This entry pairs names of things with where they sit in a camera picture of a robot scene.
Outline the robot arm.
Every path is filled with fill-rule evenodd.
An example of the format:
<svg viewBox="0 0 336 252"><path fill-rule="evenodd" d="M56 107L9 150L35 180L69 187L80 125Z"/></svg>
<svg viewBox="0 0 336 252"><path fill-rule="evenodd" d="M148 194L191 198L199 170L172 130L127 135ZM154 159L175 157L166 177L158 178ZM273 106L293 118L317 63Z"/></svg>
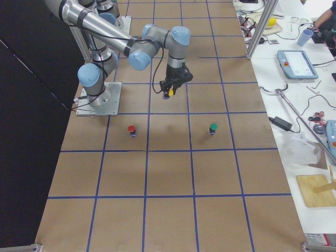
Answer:
<svg viewBox="0 0 336 252"><path fill-rule="evenodd" d="M79 4L118 28L122 27L119 22L120 12L117 2L79 1ZM105 42L92 36L86 30L81 33L90 49L90 60L78 70L77 76L86 94L78 98L79 106L76 110L82 113L97 113L111 100L111 92L104 82L115 70L118 56Z"/></svg>
<svg viewBox="0 0 336 252"><path fill-rule="evenodd" d="M49 10L70 28L77 29L80 39L91 50L91 59L103 62L110 46L128 58L138 71L144 70L159 51L168 50L166 77L160 92L168 99L184 83L193 79L185 64L190 31L184 26L164 29L145 25L140 38L122 30L117 1L45 1Z"/></svg>

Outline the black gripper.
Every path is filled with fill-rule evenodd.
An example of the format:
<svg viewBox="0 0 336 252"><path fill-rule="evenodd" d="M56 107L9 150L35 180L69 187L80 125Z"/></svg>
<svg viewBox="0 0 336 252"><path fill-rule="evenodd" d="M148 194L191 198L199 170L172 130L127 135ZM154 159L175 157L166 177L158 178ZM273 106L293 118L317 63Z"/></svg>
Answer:
<svg viewBox="0 0 336 252"><path fill-rule="evenodd" d="M169 92L172 87L173 95L175 95L177 89L180 88L182 84L189 82L192 79L193 75L184 62L179 68L173 68L170 65L167 65L166 78L165 80L160 81L160 88L164 96L170 96Z"/></svg>

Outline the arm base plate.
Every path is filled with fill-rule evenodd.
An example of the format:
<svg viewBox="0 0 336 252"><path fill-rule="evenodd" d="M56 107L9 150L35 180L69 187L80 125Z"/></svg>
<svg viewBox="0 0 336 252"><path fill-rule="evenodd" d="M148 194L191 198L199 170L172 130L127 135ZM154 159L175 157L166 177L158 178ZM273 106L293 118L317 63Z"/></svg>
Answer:
<svg viewBox="0 0 336 252"><path fill-rule="evenodd" d="M119 16L116 19L116 26L125 33L130 32L131 27L131 16Z"/></svg>
<svg viewBox="0 0 336 252"><path fill-rule="evenodd" d="M92 103L87 99L86 91L82 88L81 96L84 98L78 100L77 116L118 115L122 83L105 82L104 85L104 92Z"/></svg>

